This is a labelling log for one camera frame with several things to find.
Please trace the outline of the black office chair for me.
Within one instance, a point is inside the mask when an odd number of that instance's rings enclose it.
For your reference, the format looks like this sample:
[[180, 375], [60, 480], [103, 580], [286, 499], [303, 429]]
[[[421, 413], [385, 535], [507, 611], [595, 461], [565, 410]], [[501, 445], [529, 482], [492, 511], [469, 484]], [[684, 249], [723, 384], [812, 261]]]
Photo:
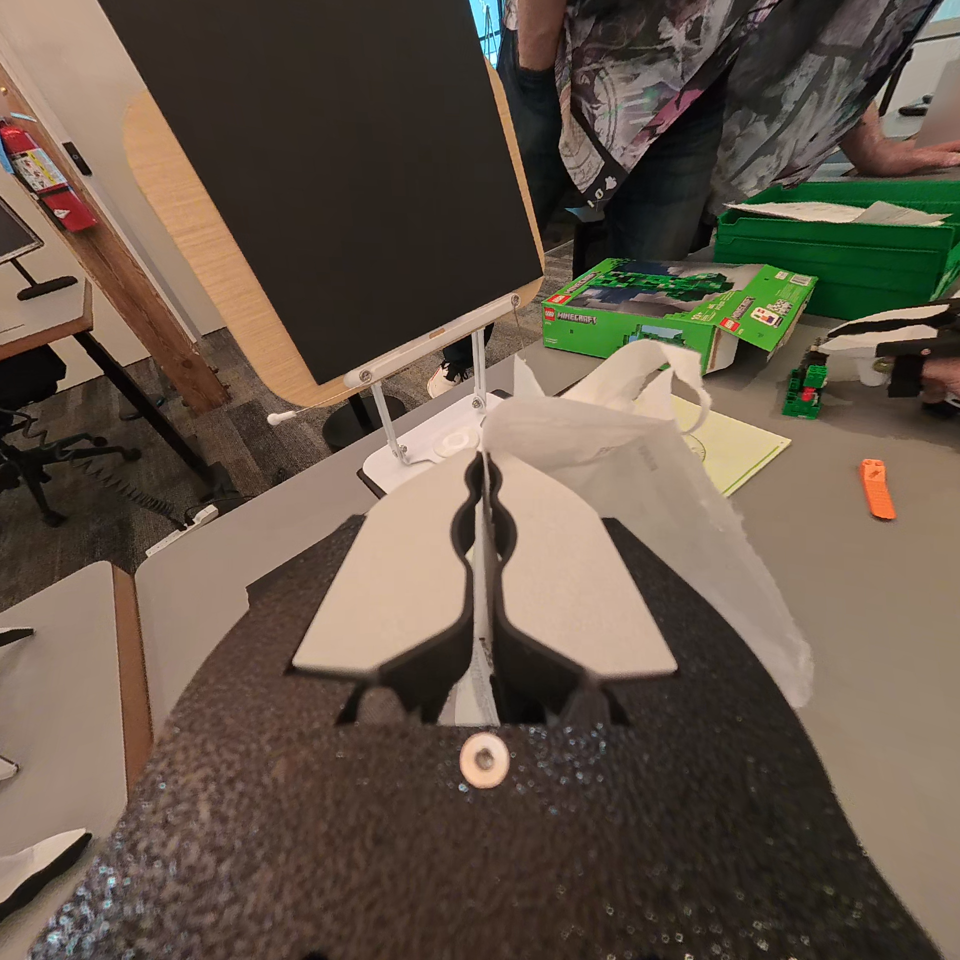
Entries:
[[1, 489], [25, 486], [42, 521], [53, 528], [62, 526], [66, 517], [47, 501], [43, 486], [51, 480], [48, 467], [111, 454], [126, 462], [137, 462], [142, 456], [138, 448], [113, 445], [88, 432], [49, 438], [27, 408], [52, 398], [65, 378], [66, 364], [49, 345], [1, 362]]

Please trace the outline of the partly built toy brick model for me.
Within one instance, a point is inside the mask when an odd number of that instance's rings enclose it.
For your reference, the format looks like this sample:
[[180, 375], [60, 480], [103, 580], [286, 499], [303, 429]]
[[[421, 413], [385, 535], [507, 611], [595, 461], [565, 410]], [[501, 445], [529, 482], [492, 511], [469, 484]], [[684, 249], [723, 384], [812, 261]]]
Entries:
[[828, 356], [820, 341], [806, 351], [790, 371], [781, 414], [791, 419], [816, 421], [822, 409], [822, 392], [829, 378]]

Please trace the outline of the white paper bag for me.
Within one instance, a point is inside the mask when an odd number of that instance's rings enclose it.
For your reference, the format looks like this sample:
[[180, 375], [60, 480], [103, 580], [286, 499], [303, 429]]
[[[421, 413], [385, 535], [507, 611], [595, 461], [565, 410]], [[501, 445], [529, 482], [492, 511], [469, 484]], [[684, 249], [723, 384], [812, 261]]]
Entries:
[[713, 402], [692, 350], [630, 342], [561, 396], [547, 395], [516, 354], [512, 396], [486, 415], [483, 446], [551, 476], [626, 527], [725, 618], [798, 710], [813, 693], [810, 644], [678, 426], [675, 380], [697, 396], [693, 426], [703, 426]]

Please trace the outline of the green plastic bin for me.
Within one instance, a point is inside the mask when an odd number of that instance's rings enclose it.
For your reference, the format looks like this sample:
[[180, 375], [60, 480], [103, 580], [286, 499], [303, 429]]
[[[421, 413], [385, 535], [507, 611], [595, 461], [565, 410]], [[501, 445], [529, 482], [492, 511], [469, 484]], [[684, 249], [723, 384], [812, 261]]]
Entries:
[[[750, 207], [821, 202], [867, 209], [874, 202], [943, 216], [939, 225], [801, 222]], [[840, 178], [773, 186], [716, 225], [714, 260], [761, 263], [817, 281], [808, 311], [855, 320], [944, 297], [958, 279], [956, 178]]]

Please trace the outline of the black panel on white stand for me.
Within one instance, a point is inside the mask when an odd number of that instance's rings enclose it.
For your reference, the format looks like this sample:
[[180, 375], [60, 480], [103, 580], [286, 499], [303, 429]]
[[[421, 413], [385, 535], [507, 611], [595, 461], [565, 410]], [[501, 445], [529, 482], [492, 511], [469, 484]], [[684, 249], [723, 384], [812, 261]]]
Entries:
[[[100, 7], [319, 385], [539, 276], [470, 2]], [[471, 334], [382, 389], [426, 447], [469, 411]], [[384, 494], [457, 454], [383, 453]]]

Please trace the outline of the wooden post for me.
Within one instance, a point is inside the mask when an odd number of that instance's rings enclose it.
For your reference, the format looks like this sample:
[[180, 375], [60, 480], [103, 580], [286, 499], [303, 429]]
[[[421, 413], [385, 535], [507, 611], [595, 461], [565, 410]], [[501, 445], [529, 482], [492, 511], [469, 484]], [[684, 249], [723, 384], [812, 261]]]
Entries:
[[228, 387], [210, 366], [182, 322], [180, 315], [136, 252], [123, 227], [106, 210], [91, 173], [84, 173], [15, 75], [1, 65], [2, 114], [30, 115], [23, 124], [31, 136], [64, 174], [68, 186], [80, 198], [96, 224], [77, 233], [59, 234], [86, 276], [112, 306], [119, 318], [172, 383], [183, 403], [196, 414], [207, 414], [230, 400]]

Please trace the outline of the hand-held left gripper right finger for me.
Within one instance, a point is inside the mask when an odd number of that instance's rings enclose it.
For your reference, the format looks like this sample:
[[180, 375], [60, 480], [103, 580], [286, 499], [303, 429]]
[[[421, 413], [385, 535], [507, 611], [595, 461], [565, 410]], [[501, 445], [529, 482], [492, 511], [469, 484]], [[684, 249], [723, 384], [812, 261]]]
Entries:
[[599, 513], [534, 468], [489, 468], [492, 686], [502, 724], [620, 709], [679, 666]]

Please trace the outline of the small screen on black stand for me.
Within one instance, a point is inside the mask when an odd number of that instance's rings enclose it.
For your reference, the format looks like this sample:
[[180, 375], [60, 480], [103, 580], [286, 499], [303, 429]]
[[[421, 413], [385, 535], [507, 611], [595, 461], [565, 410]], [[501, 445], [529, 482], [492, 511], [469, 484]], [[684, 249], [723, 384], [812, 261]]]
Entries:
[[27, 285], [16, 294], [21, 303], [78, 284], [77, 277], [69, 274], [40, 282], [26, 270], [20, 262], [21, 258], [39, 251], [43, 246], [42, 237], [36, 234], [4, 199], [1, 199], [1, 266], [11, 266], [26, 282]]

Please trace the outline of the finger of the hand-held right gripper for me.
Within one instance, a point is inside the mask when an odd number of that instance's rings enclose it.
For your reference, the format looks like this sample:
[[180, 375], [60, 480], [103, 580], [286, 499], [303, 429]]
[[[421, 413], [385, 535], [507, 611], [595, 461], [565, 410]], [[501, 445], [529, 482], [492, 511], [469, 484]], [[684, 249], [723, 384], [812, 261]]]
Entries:
[[815, 343], [813, 349], [826, 357], [844, 358], [852, 363], [863, 386], [879, 388], [891, 380], [890, 364], [878, 355], [882, 342], [883, 336], [838, 336]]
[[958, 320], [959, 298], [942, 298], [911, 307], [899, 307], [849, 320], [826, 333], [828, 340], [929, 339]]

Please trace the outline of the pale green instruction booklet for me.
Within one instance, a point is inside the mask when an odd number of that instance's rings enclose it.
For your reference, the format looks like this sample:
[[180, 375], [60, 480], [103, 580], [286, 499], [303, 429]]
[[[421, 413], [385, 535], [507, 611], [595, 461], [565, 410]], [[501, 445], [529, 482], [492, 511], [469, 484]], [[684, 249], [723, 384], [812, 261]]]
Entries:
[[693, 429], [699, 406], [676, 395], [671, 402], [684, 442], [725, 498], [730, 498], [791, 445], [790, 438], [715, 412]]

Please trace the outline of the grey desk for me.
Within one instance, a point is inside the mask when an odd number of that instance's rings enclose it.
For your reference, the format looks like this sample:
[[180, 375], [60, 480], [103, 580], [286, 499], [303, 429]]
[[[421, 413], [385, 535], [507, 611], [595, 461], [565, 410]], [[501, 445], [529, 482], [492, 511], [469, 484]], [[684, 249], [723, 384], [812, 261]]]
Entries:
[[[783, 382], [833, 319], [801, 317], [767, 363], [706, 378], [714, 409], [792, 439], [731, 501], [814, 657], [800, 718], [874, 864], [958, 958], [957, 420], [863, 388], [830, 363], [816, 421], [780, 415]], [[153, 728], [248, 609], [247, 586], [374, 503], [358, 478], [377, 431], [147, 558], [135, 573]], [[883, 461], [896, 520], [859, 478]]]

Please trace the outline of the wood-edged grey table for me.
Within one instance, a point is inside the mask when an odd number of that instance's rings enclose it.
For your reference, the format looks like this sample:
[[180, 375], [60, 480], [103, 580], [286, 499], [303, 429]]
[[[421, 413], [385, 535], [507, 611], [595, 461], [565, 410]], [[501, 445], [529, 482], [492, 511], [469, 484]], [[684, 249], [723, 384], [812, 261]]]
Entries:
[[133, 578], [97, 561], [9, 607], [2, 632], [1, 853], [65, 835], [74, 862], [2, 920], [2, 958], [25, 958], [70, 899], [126, 808], [153, 744]]

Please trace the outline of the red fire extinguisher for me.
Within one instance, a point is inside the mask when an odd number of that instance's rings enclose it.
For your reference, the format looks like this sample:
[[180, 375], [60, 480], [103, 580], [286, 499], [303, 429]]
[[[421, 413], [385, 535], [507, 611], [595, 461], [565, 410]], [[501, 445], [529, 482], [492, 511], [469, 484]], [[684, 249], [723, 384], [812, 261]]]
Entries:
[[26, 129], [3, 117], [1, 138], [13, 174], [64, 231], [78, 234], [99, 226], [54, 159]]

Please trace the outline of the wood-topped side desk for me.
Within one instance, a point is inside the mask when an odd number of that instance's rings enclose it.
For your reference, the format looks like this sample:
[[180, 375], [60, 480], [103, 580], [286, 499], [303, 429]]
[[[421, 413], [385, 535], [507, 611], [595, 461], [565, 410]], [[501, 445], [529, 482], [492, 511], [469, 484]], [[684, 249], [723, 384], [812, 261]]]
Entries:
[[88, 280], [17, 306], [2, 307], [1, 358], [51, 346], [73, 338], [112, 386], [141, 415], [195, 478], [203, 502], [239, 498], [239, 491], [221, 462], [208, 463], [166, 418], [112, 354], [93, 336], [93, 294]]

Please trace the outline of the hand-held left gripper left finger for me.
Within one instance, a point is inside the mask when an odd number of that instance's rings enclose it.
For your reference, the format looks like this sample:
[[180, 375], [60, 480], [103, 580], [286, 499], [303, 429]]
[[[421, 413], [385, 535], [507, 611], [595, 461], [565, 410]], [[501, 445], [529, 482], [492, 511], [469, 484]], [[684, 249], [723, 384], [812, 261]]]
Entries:
[[436, 722], [474, 656], [480, 453], [407, 480], [370, 508], [296, 649], [294, 672], [385, 688]]

